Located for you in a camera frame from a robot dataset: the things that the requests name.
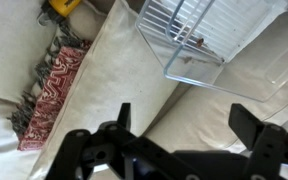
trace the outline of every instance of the white couch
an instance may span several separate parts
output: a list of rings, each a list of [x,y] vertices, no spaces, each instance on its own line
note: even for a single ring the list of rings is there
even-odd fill
[[[135,135],[147,130],[165,102],[174,103],[171,94],[178,83],[163,77],[162,67],[134,27],[137,14],[125,1],[117,0],[83,60],[45,147],[41,151],[17,151],[16,135],[5,117],[20,102],[22,91],[33,85],[33,67],[43,57],[55,28],[35,24],[38,2],[16,3],[27,3],[29,10],[19,11],[22,14],[13,18],[0,15],[0,26],[8,27],[0,29],[0,166],[7,167],[2,172],[0,168],[0,179],[9,179],[11,174],[12,179],[43,179],[67,132],[86,128],[94,133],[102,122],[116,119],[123,102],[132,103],[131,131]],[[6,36],[10,29],[20,29],[21,33]],[[261,120],[279,125],[288,120],[288,84],[264,104],[200,87],[189,87],[183,96],[176,97],[179,100],[145,133],[170,152],[243,151],[245,147],[227,126],[229,107],[234,102],[243,103]]]

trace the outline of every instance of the white fabric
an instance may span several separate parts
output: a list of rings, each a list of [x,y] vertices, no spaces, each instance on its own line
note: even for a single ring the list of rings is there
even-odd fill
[[[0,1],[0,98],[20,102],[29,92],[34,66],[42,60],[54,26],[41,27],[36,18],[43,1]]]
[[[274,42],[273,47],[265,47],[265,43]],[[223,70],[216,83],[231,84],[230,76],[238,76],[248,90],[247,74],[252,74],[248,64],[261,64],[260,57],[272,57],[288,48],[288,14],[279,16],[263,33],[239,53]],[[259,96],[265,88],[256,91]],[[242,98],[232,94],[214,91],[201,87],[192,87],[165,117],[149,132],[148,137],[169,151],[177,149],[227,149],[240,152],[245,149],[228,126],[228,117],[232,103],[241,103],[262,121],[282,125],[288,120],[288,83],[265,103]]]
[[[132,103],[132,128],[142,134],[175,89],[135,29],[137,15],[117,0],[84,58],[31,179],[43,179],[65,136],[73,129],[94,133],[116,120],[121,104]]]
[[[79,38],[90,41],[95,40],[105,19],[106,14],[99,12],[87,0],[81,2],[68,16],[71,30]]]
[[[92,175],[91,180],[119,180],[119,178],[113,173],[112,170],[107,169],[100,172],[95,172]]]
[[[15,109],[15,104],[0,100],[0,180],[25,180],[40,153],[17,151],[16,134],[6,119]]]

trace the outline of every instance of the clear plastic tray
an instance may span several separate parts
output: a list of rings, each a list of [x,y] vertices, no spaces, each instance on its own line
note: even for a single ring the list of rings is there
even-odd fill
[[[288,57],[288,51],[275,53],[276,56],[271,56],[275,59],[263,60],[265,67],[255,60],[252,64],[246,63],[252,72],[261,74],[252,76],[250,73],[246,82],[238,78],[239,74],[227,74],[232,67],[245,64],[245,58],[236,63],[237,59],[243,59],[237,54],[241,54],[241,50],[287,6],[284,0],[147,0],[136,25],[164,67],[166,77],[266,101],[286,83],[286,79],[288,81],[288,71],[281,70],[288,69],[283,59]],[[281,77],[276,73],[286,73],[287,78],[277,81]],[[221,80],[224,76],[236,83]]]

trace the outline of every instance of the yellow object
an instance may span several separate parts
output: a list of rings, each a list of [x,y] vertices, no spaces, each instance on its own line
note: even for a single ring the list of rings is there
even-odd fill
[[[54,10],[63,17],[67,15],[81,2],[81,0],[49,0]]]

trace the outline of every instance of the black metal bracket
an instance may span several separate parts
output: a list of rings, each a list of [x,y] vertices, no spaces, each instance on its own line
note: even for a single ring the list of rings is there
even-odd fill
[[[125,103],[118,120],[101,124],[95,134],[69,132],[46,179],[89,179],[95,166],[108,164],[118,178],[127,180],[271,180],[282,179],[280,164],[288,164],[288,133],[263,124],[240,104],[232,105],[229,125],[253,151],[249,159],[227,151],[168,153],[149,139],[134,136],[130,121],[131,106]]]

